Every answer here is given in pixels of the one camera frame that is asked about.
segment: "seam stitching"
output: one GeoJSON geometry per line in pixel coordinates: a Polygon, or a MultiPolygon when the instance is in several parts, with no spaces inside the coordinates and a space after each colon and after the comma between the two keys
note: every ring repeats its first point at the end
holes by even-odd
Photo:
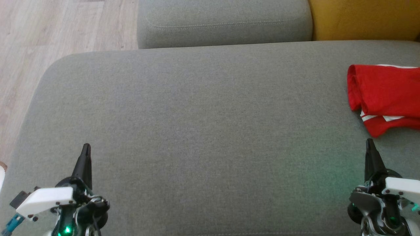
{"type": "Polygon", "coordinates": [[[150,22],[150,20],[147,18],[145,10],[143,8],[143,16],[144,19],[146,20],[147,24],[150,27],[153,28],[157,28],[157,29],[167,29],[167,30],[181,30],[182,28],[194,28],[194,29],[204,29],[204,28],[215,28],[215,27],[228,27],[228,26],[236,26],[236,25],[252,25],[252,24],[281,24],[284,22],[290,22],[290,21],[296,21],[299,19],[302,19],[304,16],[292,19],[292,20],[287,20],[287,21],[242,21],[242,22],[228,22],[228,23],[218,23],[218,24],[200,24],[200,25],[185,25],[185,26],[159,26],[159,25],[155,25],[152,24],[150,22]]]}
{"type": "Polygon", "coordinates": [[[149,22],[147,22],[147,24],[151,27],[154,28],[156,30],[186,30],[186,29],[209,29],[209,28],[221,28],[221,27],[232,27],[232,26],[247,26],[247,25],[269,25],[269,24],[282,24],[286,21],[280,21],[280,22],[269,22],[269,23],[248,23],[248,24],[227,24],[227,25],[214,25],[214,26],[205,26],[205,27],[177,27],[177,28],[163,28],[163,27],[158,27],[158,26],[154,26],[152,24],[150,24],[149,22]]]}

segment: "yellow cushion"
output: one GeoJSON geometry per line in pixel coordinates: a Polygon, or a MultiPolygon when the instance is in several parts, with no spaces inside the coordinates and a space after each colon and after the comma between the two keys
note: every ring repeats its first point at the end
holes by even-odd
{"type": "Polygon", "coordinates": [[[309,0],[314,40],[415,40],[420,0],[309,0]]]}

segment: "green led light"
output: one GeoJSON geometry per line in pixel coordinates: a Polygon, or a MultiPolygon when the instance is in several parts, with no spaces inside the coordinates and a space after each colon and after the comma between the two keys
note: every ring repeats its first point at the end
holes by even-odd
{"type": "Polygon", "coordinates": [[[393,224],[396,223],[396,218],[395,217],[390,217],[389,220],[391,220],[391,223],[393,223],[393,224]]]}

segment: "red cloth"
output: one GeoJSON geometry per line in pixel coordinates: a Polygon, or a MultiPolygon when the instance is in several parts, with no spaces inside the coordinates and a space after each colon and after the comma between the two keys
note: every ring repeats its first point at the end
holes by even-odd
{"type": "Polygon", "coordinates": [[[347,72],[350,107],[362,109],[373,137],[391,127],[420,129],[420,68],[351,65],[347,72]],[[383,116],[404,116],[386,121],[383,116]]]}

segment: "white stripe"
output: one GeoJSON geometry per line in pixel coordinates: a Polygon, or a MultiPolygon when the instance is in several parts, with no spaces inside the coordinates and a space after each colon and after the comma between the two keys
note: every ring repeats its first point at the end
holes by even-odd
{"type": "Polygon", "coordinates": [[[377,66],[392,66],[392,67],[397,67],[397,68],[401,68],[401,69],[414,69],[414,68],[418,68],[418,67],[412,67],[412,66],[395,66],[395,65],[387,65],[387,64],[379,64],[377,66]]]}
{"type": "Polygon", "coordinates": [[[383,118],[386,120],[386,122],[390,122],[393,120],[398,120],[403,118],[404,116],[389,116],[389,115],[384,115],[383,118]]]}
{"type": "Polygon", "coordinates": [[[362,117],[362,121],[367,121],[369,119],[375,118],[377,115],[365,115],[362,117]]]}
{"type": "Polygon", "coordinates": [[[0,166],[0,191],[1,191],[1,187],[3,185],[5,175],[6,175],[6,172],[4,171],[3,167],[0,166]]]}

